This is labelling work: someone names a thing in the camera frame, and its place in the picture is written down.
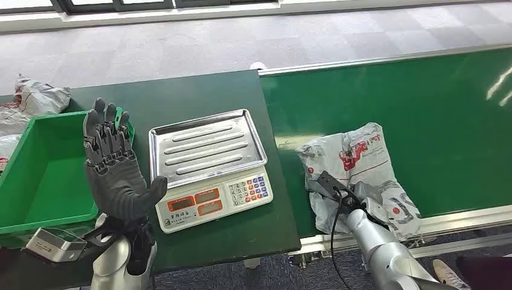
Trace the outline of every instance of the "person's foot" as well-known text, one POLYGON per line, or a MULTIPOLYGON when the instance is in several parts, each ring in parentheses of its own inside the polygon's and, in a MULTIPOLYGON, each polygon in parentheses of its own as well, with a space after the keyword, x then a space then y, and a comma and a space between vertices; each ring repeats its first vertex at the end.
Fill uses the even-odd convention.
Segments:
POLYGON ((457 276, 457 274, 455 274, 455 272, 443 261, 436 259, 432 261, 432 266, 434 266, 434 271, 439 279, 439 282, 455 287, 459 290, 471 289, 471 287, 462 281, 462 279, 460 279, 459 276, 457 276))

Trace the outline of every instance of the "weighing scale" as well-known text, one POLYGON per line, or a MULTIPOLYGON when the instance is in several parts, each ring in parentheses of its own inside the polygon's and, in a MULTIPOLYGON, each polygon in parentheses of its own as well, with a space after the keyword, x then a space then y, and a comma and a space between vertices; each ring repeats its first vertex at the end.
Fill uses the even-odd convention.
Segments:
POLYGON ((267 156, 246 109, 153 128, 149 145, 151 179, 168 179, 167 193, 155 205, 165 233, 274 198, 267 156))

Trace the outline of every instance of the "cable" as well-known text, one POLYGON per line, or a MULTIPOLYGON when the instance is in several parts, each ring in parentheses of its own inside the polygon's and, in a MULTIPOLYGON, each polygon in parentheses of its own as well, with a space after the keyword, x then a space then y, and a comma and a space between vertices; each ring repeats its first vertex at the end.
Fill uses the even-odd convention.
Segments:
POLYGON ((345 282, 345 279, 341 277, 341 273, 339 272, 338 265, 336 264, 336 261, 334 259, 334 247, 333 247, 333 241, 334 241, 334 229, 336 228, 336 223, 338 222, 339 212, 341 209, 341 192, 335 187, 334 190, 339 194, 339 203, 338 203, 338 210, 336 211, 336 217, 334 219, 333 223, 333 229, 331 230, 331 258, 333 259, 334 268, 336 269, 336 272, 339 276, 339 278, 343 281, 343 284, 345 284, 345 287, 347 287, 348 290, 351 290, 350 287, 348 287, 347 283, 345 282))

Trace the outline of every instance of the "white plastic bag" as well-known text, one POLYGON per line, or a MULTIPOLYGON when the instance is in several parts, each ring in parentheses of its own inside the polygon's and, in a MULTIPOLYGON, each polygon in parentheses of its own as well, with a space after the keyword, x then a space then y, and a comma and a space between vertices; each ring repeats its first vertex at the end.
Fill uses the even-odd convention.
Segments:
MULTIPOLYGON (((418 231, 420 213, 395 178, 382 127, 378 124, 368 123, 358 130, 316 138, 296 151, 306 171, 306 189, 312 192, 310 202, 318 230, 331 232, 337 208, 333 208, 334 201, 318 194, 327 194, 316 182, 326 170, 347 186, 359 181, 373 186, 382 196, 388 225, 399 239, 418 231)), ((345 219, 340 217, 336 231, 348 232, 345 219)))
POLYGON ((0 105, 0 172, 3 171, 30 119, 58 114, 71 99, 69 88, 55 88, 19 75, 14 100, 0 105))

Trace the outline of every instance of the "table leg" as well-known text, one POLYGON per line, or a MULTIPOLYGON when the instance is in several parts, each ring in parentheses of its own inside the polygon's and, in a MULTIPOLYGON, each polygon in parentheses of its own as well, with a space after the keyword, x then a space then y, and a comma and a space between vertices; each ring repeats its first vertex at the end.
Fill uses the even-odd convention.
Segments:
POLYGON ((256 269, 256 267, 259 266, 260 263, 261 263, 260 258, 247 259, 247 260, 243 261, 243 265, 245 266, 245 268, 249 268, 249 269, 256 269))

